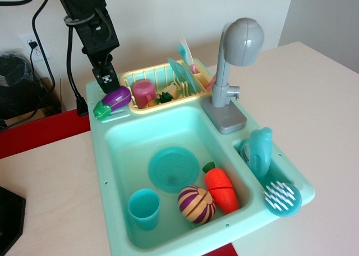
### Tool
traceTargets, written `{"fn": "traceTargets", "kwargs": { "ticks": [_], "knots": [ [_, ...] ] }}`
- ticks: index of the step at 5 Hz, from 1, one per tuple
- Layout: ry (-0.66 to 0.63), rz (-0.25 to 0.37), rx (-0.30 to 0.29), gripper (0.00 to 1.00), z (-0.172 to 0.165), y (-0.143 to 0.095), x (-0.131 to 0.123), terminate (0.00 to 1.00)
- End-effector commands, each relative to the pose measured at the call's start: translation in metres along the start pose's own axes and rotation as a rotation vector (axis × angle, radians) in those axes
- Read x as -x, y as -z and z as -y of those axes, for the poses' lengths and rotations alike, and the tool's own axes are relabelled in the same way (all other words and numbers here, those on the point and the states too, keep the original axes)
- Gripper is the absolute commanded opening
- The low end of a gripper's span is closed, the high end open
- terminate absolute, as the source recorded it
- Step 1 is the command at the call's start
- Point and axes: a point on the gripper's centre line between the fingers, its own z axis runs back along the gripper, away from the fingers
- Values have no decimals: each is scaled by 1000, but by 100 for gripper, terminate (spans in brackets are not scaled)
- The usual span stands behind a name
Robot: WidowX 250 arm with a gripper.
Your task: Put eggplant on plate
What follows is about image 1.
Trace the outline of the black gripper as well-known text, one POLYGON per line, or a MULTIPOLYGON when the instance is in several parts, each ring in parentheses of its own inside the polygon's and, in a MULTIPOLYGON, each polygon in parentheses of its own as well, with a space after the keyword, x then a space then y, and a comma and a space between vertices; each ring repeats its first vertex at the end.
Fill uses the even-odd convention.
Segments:
POLYGON ((105 94, 118 90, 120 84, 110 61, 111 51, 119 47, 119 41, 107 10, 94 8, 94 13, 77 23, 75 29, 101 90, 105 94))

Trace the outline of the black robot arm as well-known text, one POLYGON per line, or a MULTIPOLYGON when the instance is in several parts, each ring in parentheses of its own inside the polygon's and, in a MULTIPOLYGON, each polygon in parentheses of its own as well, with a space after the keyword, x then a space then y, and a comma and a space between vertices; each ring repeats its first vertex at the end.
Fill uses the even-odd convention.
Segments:
POLYGON ((111 51, 119 47, 119 41, 106 9, 105 0, 60 0, 67 16, 64 22, 76 30, 87 55, 93 74, 106 94, 120 88, 119 80, 111 64, 111 51))

